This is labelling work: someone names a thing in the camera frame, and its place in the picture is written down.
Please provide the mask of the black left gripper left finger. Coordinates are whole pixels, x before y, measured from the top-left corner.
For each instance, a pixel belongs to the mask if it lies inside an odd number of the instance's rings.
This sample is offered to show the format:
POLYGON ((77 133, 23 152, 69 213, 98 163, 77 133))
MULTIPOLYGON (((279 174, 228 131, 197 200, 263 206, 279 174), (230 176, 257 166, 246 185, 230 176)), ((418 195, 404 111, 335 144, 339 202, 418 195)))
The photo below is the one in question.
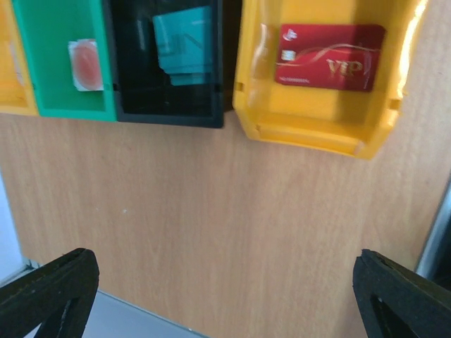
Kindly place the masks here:
POLYGON ((71 252, 1 288, 1 336, 81 337, 99 286, 93 251, 71 252))

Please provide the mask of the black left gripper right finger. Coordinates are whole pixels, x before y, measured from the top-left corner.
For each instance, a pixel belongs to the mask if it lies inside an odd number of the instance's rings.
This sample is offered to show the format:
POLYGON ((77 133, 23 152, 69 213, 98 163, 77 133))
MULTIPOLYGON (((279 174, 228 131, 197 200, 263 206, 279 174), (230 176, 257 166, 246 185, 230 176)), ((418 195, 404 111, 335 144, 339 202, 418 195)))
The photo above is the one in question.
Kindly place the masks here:
POLYGON ((368 337, 450 336, 450 290, 376 251, 356 258, 353 291, 368 337))

